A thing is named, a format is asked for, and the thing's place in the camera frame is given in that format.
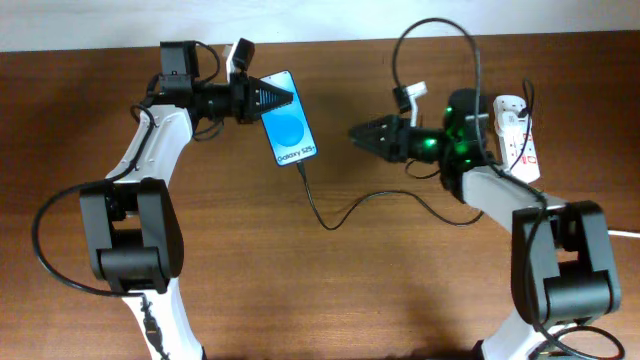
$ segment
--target blue circle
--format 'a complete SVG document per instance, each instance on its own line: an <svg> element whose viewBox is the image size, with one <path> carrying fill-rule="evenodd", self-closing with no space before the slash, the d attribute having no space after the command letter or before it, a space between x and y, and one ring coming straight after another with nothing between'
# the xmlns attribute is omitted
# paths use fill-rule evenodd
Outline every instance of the blue circle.
<svg viewBox="0 0 640 360"><path fill-rule="evenodd" d="M271 136L278 144L286 147L297 145L304 136L302 122L291 115L278 116L273 120Z"/></svg>

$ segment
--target white wall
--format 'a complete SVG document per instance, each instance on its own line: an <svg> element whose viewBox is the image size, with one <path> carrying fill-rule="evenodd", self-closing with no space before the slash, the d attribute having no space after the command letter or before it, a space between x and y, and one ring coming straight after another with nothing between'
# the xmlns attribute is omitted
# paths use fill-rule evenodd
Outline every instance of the white wall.
<svg viewBox="0 0 640 360"><path fill-rule="evenodd" d="M627 30L640 0L0 0L0 51L395 38L435 16L473 34Z"/></svg>

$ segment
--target white cable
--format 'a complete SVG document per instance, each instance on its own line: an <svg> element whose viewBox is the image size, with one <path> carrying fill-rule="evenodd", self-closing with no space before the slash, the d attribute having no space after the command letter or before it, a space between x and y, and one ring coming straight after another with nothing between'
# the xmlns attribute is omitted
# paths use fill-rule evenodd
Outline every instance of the white cable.
<svg viewBox="0 0 640 360"><path fill-rule="evenodd" d="M631 231L621 231L621 230L609 230L610 236L622 236L622 237L631 237L640 239L640 233L634 233Z"/></svg>

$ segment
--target green led light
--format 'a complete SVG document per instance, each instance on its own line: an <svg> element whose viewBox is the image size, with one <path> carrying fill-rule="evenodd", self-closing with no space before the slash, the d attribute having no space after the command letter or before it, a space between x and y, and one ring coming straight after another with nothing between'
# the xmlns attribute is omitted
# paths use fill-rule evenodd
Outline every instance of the green led light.
<svg viewBox="0 0 640 360"><path fill-rule="evenodd" d="M424 145L426 147L432 147L434 146L438 141L436 139L427 139L424 141Z"/></svg>
<svg viewBox="0 0 640 360"><path fill-rule="evenodd" d="M456 154L458 155L464 155L467 151L469 151L469 145L467 143L457 143L454 147L453 150L456 152Z"/></svg>

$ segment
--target robotic arm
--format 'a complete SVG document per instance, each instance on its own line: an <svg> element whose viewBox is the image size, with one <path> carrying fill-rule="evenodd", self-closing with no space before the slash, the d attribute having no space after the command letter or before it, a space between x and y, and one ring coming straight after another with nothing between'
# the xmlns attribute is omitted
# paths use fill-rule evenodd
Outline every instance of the robotic arm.
<svg viewBox="0 0 640 360"><path fill-rule="evenodd" d="M398 99L398 90L394 93ZM541 204L530 191L486 165L481 148L486 145L489 116L481 96L476 124L475 96L474 89L454 92L442 129L416 128L410 119L387 115L352 128L349 136L356 146L389 162L437 162L445 189L512 234L511 292L516 309L493 336L476 345L472 359L538 358L548 344L535 324L549 334L562 334L619 308L620 283L607 224L593 202L568 203L542 194L545 216L527 248ZM558 262L556 251L561 249L577 252L577 260Z"/></svg>
<svg viewBox="0 0 640 360"><path fill-rule="evenodd" d="M91 268L133 312L153 360L206 359L193 335L179 288L184 260L182 234L167 186L182 149L201 118L234 116L250 124L267 111L290 103L293 94L248 77L254 44L240 39L228 55L228 84L196 81L196 42L161 43L160 91L150 88L141 102L139 127L114 178L136 161L135 170L80 195ZM116 229L118 221L140 218L139 229Z"/></svg>

